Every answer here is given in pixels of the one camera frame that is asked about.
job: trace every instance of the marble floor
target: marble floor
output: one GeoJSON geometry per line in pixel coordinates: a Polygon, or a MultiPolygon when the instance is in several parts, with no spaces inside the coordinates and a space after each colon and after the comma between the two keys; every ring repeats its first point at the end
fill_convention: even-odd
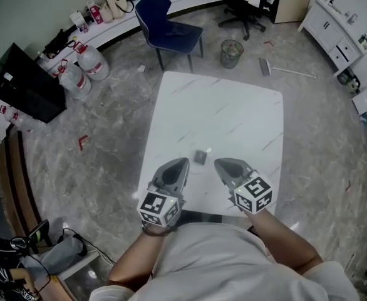
{"type": "MultiPolygon", "coordinates": [[[[283,94],[284,152],[276,215],[324,259],[339,261],[351,276],[362,271],[367,259],[367,127],[351,95],[333,77],[319,46],[296,31],[297,23],[273,25],[262,19],[266,32],[252,28],[249,41],[244,41],[240,24],[218,28],[228,17],[216,6],[175,18],[204,28],[205,57],[194,51],[195,73],[283,94]],[[219,63],[225,39],[238,40],[245,49],[232,70],[219,63]],[[267,40],[274,46],[263,44],[267,40]],[[278,71],[263,77],[259,57],[318,79],[278,71]]],[[[24,146],[36,203],[53,232],[67,222],[118,258],[140,232],[132,193],[137,190],[162,72],[142,33],[103,54],[110,62],[110,76],[93,83],[85,103],[68,98],[67,111],[45,130],[25,135],[24,146]],[[141,65],[143,73],[138,71],[141,65]],[[88,138],[80,151],[78,138],[84,135],[88,138]]],[[[167,70],[189,72],[185,56],[162,56],[167,70]]],[[[224,221],[247,226],[245,219],[224,221]]]]}

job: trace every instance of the door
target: door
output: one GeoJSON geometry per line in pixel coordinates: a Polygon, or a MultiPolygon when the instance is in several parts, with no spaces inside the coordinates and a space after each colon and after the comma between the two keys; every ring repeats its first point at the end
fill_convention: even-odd
{"type": "Polygon", "coordinates": [[[317,40],[323,49],[329,52],[341,41],[342,38],[343,34],[331,19],[325,26],[323,26],[323,30],[319,32],[317,40]]]}
{"type": "Polygon", "coordinates": [[[274,23],[303,21],[308,5],[309,0],[279,0],[274,23]]]}
{"type": "Polygon", "coordinates": [[[324,30],[324,26],[327,25],[330,17],[325,10],[321,9],[317,5],[313,6],[310,12],[312,14],[310,17],[308,16],[308,20],[304,26],[311,35],[317,39],[320,32],[324,30]]]}

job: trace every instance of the small gray object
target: small gray object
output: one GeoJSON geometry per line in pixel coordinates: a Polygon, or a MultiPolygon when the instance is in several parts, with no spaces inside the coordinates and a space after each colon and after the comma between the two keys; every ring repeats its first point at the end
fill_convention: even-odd
{"type": "Polygon", "coordinates": [[[207,153],[202,151],[202,150],[197,150],[195,152],[195,158],[194,161],[195,163],[198,163],[200,165],[204,165],[204,163],[206,162],[206,158],[207,158],[207,153]]]}

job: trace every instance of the bottle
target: bottle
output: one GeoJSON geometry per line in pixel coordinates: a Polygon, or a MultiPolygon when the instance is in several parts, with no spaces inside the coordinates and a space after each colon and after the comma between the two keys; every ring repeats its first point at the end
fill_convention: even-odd
{"type": "Polygon", "coordinates": [[[81,68],[69,63],[66,59],[62,59],[58,66],[58,73],[55,73],[54,76],[58,76],[59,84],[67,89],[74,98],[84,100],[90,92],[91,83],[88,77],[81,68]]]}
{"type": "Polygon", "coordinates": [[[36,120],[29,115],[19,112],[14,107],[1,106],[0,112],[4,115],[7,122],[14,124],[19,130],[31,132],[32,130],[41,130],[45,123],[36,120]]]}
{"type": "Polygon", "coordinates": [[[83,71],[93,80],[103,80],[110,74],[110,67],[103,55],[93,46],[75,44],[76,60],[83,71]]]}

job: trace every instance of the black cable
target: black cable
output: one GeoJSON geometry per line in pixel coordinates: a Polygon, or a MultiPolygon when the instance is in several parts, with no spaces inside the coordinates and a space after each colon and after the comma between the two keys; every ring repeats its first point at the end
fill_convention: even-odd
{"type": "Polygon", "coordinates": [[[115,264],[115,261],[112,260],[106,253],[104,253],[103,251],[101,251],[97,246],[95,246],[92,242],[88,241],[87,239],[83,238],[79,233],[77,233],[76,231],[72,230],[71,228],[63,228],[63,235],[65,230],[69,230],[72,231],[73,233],[75,233],[76,235],[79,235],[81,237],[81,239],[87,243],[89,243],[92,247],[94,247],[95,249],[97,249],[99,252],[101,252],[102,254],[104,254],[104,256],[109,259],[113,264],[115,264]]]}
{"type": "Polygon", "coordinates": [[[40,291],[42,291],[42,289],[44,289],[45,287],[47,287],[47,285],[51,282],[51,277],[50,277],[50,273],[49,273],[49,271],[46,269],[46,267],[43,265],[43,263],[41,263],[37,258],[35,258],[34,256],[31,256],[30,255],[30,257],[32,258],[32,259],[34,259],[34,260],[36,260],[43,268],[44,268],[44,270],[46,271],[46,273],[47,273],[47,276],[48,276],[48,281],[47,281],[47,283],[45,284],[45,285],[43,285],[42,287],[41,287],[41,289],[37,292],[37,293],[40,293],[40,291]]]}

